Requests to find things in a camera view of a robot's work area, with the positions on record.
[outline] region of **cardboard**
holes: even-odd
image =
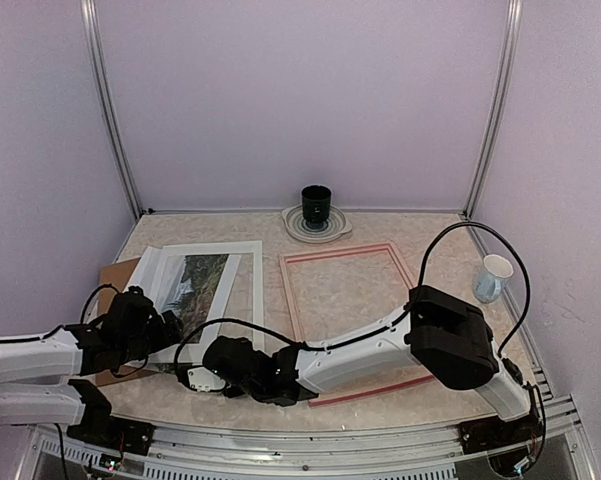
[[[127,282],[131,278],[133,271],[135,270],[139,258],[134,258],[132,260],[127,260],[126,262],[114,263],[113,265],[107,265],[100,270],[100,285],[104,283],[111,283],[114,287],[116,287],[121,292],[127,286]],[[109,310],[109,306],[113,301],[113,297],[116,293],[111,289],[105,289],[100,292],[100,297],[98,298],[98,315],[102,315]],[[130,372],[133,372],[135,368],[133,367],[120,367],[120,374],[126,375]],[[125,378],[115,378],[109,371],[100,372],[96,374],[95,384],[96,387],[104,387],[105,385],[111,385],[113,383],[120,382],[128,382],[130,380],[135,380],[136,378],[144,378],[149,375],[154,375],[157,372],[153,372],[150,370],[140,370],[132,375],[129,375]]]

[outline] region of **purple wall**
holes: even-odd
[[[601,466],[601,0],[527,1],[477,219],[528,263],[529,324]],[[521,301],[522,282],[513,284]]]
[[[132,226],[78,1],[0,1],[0,335],[77,322]],[[0,479],[21,431],[0,429]]]
[[[466,200],[506,0],[99,2],[107,70],[144,205]]]

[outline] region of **aluminum frame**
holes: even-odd
[[[80,0],[82,20],[84,22],[85,33],[87,36],[87,45],[89,47],[89,55],[91,57],[91,66],[96,82],[96,90],[102,107],[102,116],[107,128],[109,141],[113,150],[113,156],[116,164],[116,169],[122,182],[129,209],[133,218],[137,222],[143,215],[142,202],[140,194],[136,187],[131,172],[131,167],[127,161],[127,156],[122,146],[122,138],[120,129],[118,128],[118,120],[113,108],[111,91],[109,89],[109,81],[107,80],[107,70],[104,63],[104,54],[100,41],[100,29],[98,27],[98,14],[96,11],[95,0]]]
[[[591,450],[570,396],[545,400],[547,438],[565,435],[579,480],[596,480]],[[139,479],[216,478],[247,480],[395,478],[414,471],[448,469],[450,464],[484,457],[463,455],[456,422],[350,432],[258,432],[156,424],[147,457],[127,454],[129,473]],[[511,445],[489,452],[517,448]],[[30,480],[40,453],[59,456],[58,434],[36,427],[25,449],[17,480]],[[65,438],[68,461],[85,462],[110,450]]]
[[[507,91],[511,81],[511,72],[513,71],[513,62],[518,45],[518,34],[520,31],[520,19],[522,16],[522,0],[509,0],[509,13],[507,16],[507,27],[502,46],[502,55],[500,57],[500,66],[498,68],[498,80],[496,90],[489,113],[489,122],[487,130],[480,148],[480,157],[478,166],[473,178],[473,183],[469,191],[469,198],[464,208],[464,215],[471,219],[475,214],[476,207],[480,200],[480,195],[484,189],[484,183],[493,157],[493,150],[498,138],[498,131],[502,122],[502,114],[507,99]]]
[[[100,40],[100,30],[98,27],[98,15],[96,10],[96,0],[80,0],[82,17],[87,35],[89,53],[92,60],[92,67],[96,79],[96,87],[100,103],[102,106],[103,119],[109,133],[109,139],[114,152],[116,168],[118,170],[120,181],[124,189],[125,197],[129,208],[136,222],[146,213],[143,208],[140,193],[133,178],[133,172],[127,160],[126,153],[122,144],[122,138],[118,127],[118,121],[115,114],[107,72],[105,67],[104,52]],[[489,164],[493,155],[493,149],[496,143],[502,114],[504,111],[505,100],[510,83],[511,72],[515,57],[515,51],[518,42],[518,32],[520,27],[520,18],[522,14],[522,0],[509,0],[509,10],[507,14],[507,23],[505,29],[505,38],[502,48],[502,54],[498,67],[498,76],[496,80],[496,89],[489,112],[487,129],[480,148],[478,165],[474,172],[469,190],[469,196],[464,208],[405,208],[405,209],[374,209],[357,208],[352,211],[368,212],[411,212],[411,213],[455,213],[463,214],[471,218],[477,207],[480,195],[484,188]],[[253,211],[278,211],[278,208],[253,209]],[[182,209],[182,210],[157,210],[155,213],[225,213],[225,212],[245,211],[240,208],[226,209]]]

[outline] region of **black bracket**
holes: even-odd
[[[538,416],[533,393],[529,391],[529,395],[531,396],[531,411],[518,420],[505,422],[493,416],[460,423],[458,433],[462,452],[465,455],[485,452],[527,442],[533,436],[540,437],[542,423]]]

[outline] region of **metal rail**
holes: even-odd
[[[131,168],[129,167],[129,162],[127,161],[127,156],[124,147],[122,146],[120,129],[118,128],[118,121],[113,108],[111,91],[107,80],[107,71],[104,64],[102,44],[100,42],[100,30],[98,28],[98,15],[96,12],[95,0],[81,0],[81,7],[82,20],[84,22],[89,54],[91,56],[91,66],[95,76],[100,106],[102,107],[102,115],[107,127],[111,148],[113,149],[116,168],[120,175],[122,187],[131,213],[135,220],[138,221],[143,213],[142,202],[140,201],[140,195],[138,194],[138,189],[133,180]]]
[[[468,218],[473,218],[480,195],[484,188],[487,178],[487,172],[493,156],[493,150],[498,137],[504,105],[507,98],[507,90],[511,80],[513,70],[513,61],[515,58],[516,47],[518,44],[518,32],[520,30],[520,17],[522,14],[522,0],[509,0],[509,13],[507,16],[507,27],[502,55],[500,57],[500,66],[498,69],[498,79],[496,81],[496,91],[491,104],[487,130],[480,148],[480,157],[473,183],[469,190],[469,198],[464,208],[464,214]]]

